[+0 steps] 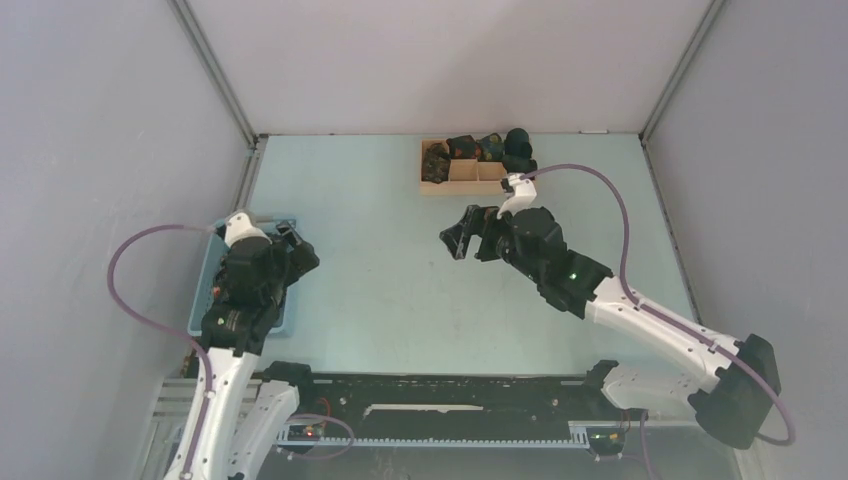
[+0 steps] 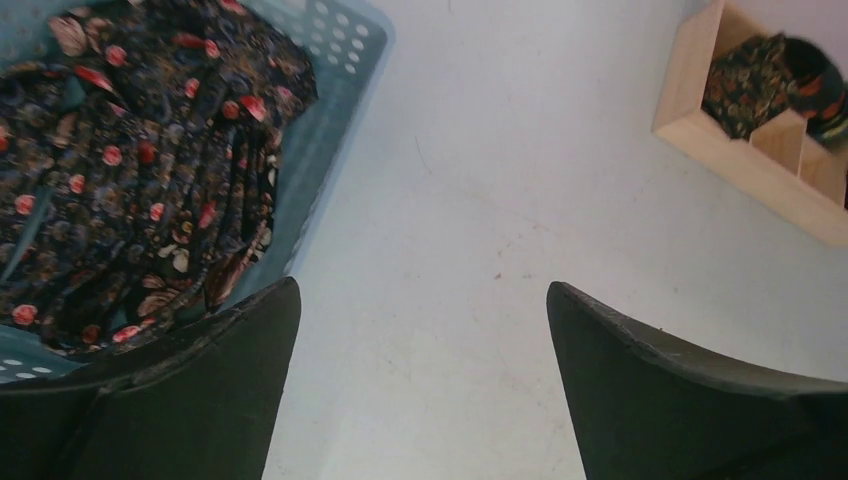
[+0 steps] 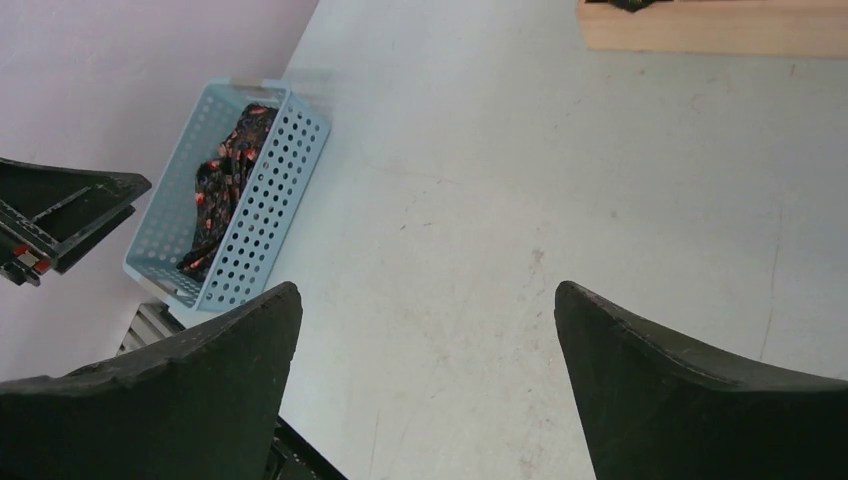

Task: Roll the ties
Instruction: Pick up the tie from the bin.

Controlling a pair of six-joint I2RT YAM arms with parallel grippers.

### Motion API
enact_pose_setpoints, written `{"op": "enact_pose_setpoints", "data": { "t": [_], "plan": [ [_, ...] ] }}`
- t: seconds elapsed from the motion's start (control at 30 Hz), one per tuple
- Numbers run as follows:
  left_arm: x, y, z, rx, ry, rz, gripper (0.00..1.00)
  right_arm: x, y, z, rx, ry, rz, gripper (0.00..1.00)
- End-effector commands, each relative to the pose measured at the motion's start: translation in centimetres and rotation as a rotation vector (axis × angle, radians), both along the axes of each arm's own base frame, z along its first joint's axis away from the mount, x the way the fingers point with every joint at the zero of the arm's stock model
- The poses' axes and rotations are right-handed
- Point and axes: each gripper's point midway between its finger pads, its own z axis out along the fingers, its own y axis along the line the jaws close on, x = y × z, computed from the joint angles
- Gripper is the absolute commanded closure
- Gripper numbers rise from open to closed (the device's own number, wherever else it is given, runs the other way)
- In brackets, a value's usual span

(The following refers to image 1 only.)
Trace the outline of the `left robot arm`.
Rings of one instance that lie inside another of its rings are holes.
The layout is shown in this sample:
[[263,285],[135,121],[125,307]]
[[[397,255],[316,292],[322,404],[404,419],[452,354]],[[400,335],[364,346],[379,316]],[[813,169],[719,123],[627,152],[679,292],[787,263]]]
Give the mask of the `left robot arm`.
[[316,403],[309,366],[276,362],[264,372],[254,406],[239,417],[266,340],[284,314],[292,285],[320,263],[289,221],[258,222],[247,210],[218,230],[226,251],[216,292],[201,321],[194,398],[168,479],[253,479],[284,422]]

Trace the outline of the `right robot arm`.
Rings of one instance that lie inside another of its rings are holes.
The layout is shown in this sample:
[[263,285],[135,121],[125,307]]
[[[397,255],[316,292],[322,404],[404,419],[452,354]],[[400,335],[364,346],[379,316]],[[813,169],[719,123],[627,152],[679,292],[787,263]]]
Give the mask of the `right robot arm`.
[[473,238],[475,259],[501,260],[535,285],[554,309],[615,330],[670,360],[679,379],[643,376],[609,361],[606,374],[581,392],[585,411],[606,418],[618,408],[661,405],[694,416],[715,440],[737,450],[761,439],[781,392],[773,345],[751,334],[744,340],[706,328],[639,295],[613,271],[568,247],[561,226],[535,207],[534,186],[516,175],[501,185],[501,206],[468,206],[439,238],[455,260],[465,258]]

